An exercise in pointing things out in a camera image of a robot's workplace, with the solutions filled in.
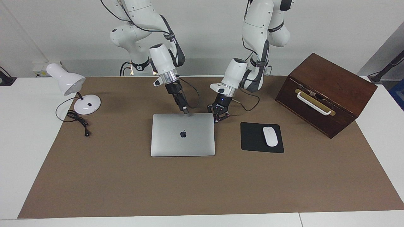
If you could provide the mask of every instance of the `wall socket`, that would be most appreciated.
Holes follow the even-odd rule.
[[[34,63],[34,68],[32,69],[32,71],[34,72],[35,77],[51,77],[46,72],[46,67],[51,63],[56,63],[56,64],[59,64],[60,66],[62,66],[62,63],[60,61],[58,61],[58,62],[47,62],[47,63]]]

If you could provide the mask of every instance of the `white table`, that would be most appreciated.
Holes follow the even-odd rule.
[[[64,97],[52,78],[19,78],[0,87],[0,227],[2,226],[404,226],[404,211],[99,217],[15,220],[60,129]],[[70,106],[60,108],[62,116]],[[404,112],[379,86],[357,123],[404,198]]]

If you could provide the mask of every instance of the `box handle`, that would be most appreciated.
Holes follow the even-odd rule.
[[[307,95],[306,93],[302,92],[299,89],[296,89],[295,92],[296,92],[297,98],[299,100],[306,103],[307,105],[309,105],[313,109],[317,110],[320,114],[322,114],[324,116],[328,116],[328,115],[335,116],[335,111],[333,111],[332,109],[326,107],[321,102],[313,99],[312,97],[310,97],[309,95]]]

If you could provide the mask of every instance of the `mouse pad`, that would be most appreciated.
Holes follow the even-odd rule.
[[[272,127],[275,129],[278,137],[278,145],[270,147],[265,140],[263,127]],[[278,124],[256,124],[256,123],[240,123],[241,130],[241,149],[245,151],[263,151],[272,153],[283,153],[282,135]]]

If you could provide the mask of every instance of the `wall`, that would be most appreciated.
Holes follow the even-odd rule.
[[[1,1],[0,64],[15,76],[32,76],[32,61],[43,58],[40,52],[85,76],[117,75],[128,58],[109,40],[110,30],[121,22],[98,0]],[[153,0],[187,57],[180,74],[223,74],[230,59],[249,55],[241,43],[246,2]],[[357,73],[403,22],[403,11],[401,0],[296,0],[285,17],[290,43],[271,49],[272,74],[289,74],[311,52]],[[18,24],[22,31],[17,31]],[[21,37],[24,32],[32,42]],[[152,34],[141,43],[151,46],[162,40],[161,34]]]
[[[381,48],[370,58],[370,60],[359,71],[360,76],[367,76],[381,71],[398,54],[404,50],[404,23],[387,39]],[[404,63],[401,63],[388,71],[382,80],[404,79]]]

